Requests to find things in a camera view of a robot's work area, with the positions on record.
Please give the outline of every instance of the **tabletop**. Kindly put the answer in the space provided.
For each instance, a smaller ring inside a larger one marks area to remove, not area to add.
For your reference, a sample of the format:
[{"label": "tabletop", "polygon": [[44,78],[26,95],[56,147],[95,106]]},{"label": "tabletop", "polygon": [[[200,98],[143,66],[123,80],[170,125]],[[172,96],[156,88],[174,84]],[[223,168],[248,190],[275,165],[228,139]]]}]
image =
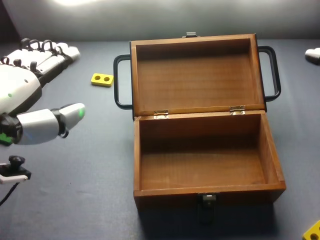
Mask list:
[{"label": "tabletop", "polygon": [[[128,42],[68,42],[81,58],[42,89],[30,109],[86,106],[66,139],[0,146],[0,162],[26,159],[31,180],[0,207],[1,240],[228,239],[293,240],[320,219],[320,66],[305,60],[319,40],[258,40],[274,48],[282,93],[267,117],[287,189],[273,205],[220,206],[215,223],[201,226],[195,209],[138,213],[133,198],[134,129],[131,110],[119,109],[114,89],[91,85],[94,73],[113,74]],[[17,44],[0,45],[0,56]],[[264,90],[273,93],[269,58],[260,53]],[[119,64],[119,95],[131,102],[129,61]],[[0,185],[0,199],[11,185]]]}]

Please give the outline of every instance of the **open lid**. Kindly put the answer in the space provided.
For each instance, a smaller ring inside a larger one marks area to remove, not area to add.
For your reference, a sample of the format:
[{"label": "open lid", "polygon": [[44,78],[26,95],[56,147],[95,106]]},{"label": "open lid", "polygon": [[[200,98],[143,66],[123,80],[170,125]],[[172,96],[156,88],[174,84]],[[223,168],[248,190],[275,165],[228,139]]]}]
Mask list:
[{"label": "open lid", "polygon": [[264,110],[255,34],[131,42],[135,116]]}]

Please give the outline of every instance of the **open wooden box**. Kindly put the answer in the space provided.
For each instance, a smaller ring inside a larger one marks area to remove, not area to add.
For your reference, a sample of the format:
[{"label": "open wooden box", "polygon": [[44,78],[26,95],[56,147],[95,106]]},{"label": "open wooden box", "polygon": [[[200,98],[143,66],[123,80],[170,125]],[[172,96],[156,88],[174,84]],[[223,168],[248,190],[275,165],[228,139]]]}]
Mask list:
[{"label": "open wooden box", "polygon": [[[253,204],[286,189],[266,116],[281,91],[276,55],[254,34],[132,41],[114,61],[115,102],[134,119],[134,199],[157,206]],[[259,54],[270,56],[265,96]],[[131,60],[132,105],[118,63]]]}]

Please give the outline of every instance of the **metal latch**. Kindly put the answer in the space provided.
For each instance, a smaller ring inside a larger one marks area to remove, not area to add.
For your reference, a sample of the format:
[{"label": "metal latch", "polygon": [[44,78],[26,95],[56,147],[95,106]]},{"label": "metal latch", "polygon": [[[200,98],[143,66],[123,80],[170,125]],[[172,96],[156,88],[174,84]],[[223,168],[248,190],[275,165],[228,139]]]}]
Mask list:
[{"label": "metal latch", "polygon": [[185,36],[183,36],[183,38],[195,38],[195,37],[200,37],[200,36],[197,36],[197,33],[195,31],[189,31],[186,33]]},{"label": "metal latch", "polygon": [[213,193],[199,193],[198,196],[198,221],[202,225],[214,222],[214,211],[217,196]]},{"label": "metal latch", "polygon": [[169,112],[168,110],[160,110],[160,111],[154,111],[154,119],[168,119],[169,118]]},{"label": "metal latch", "polygon": [[245,112],[245,106],[231,106],[230,107],[230,113],[231,115],[244,115],[246,114]]}]

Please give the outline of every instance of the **yellow block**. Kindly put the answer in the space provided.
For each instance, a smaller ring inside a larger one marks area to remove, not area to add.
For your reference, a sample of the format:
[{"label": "yellow block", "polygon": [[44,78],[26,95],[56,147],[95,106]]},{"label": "yellow block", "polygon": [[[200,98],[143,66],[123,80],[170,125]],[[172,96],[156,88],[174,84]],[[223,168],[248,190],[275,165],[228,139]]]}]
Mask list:
[{"label": "yellow block", "polygon": [[320,240],[320,220],[315,223],[303,236],[303,240]]},{"label": "yellow block", "polygon": [[112,75],[95,73],[91,78],[92,85],[101,86],[101,87],[109,88],[112,86],[113,82],[114,82],[114,76]]}]

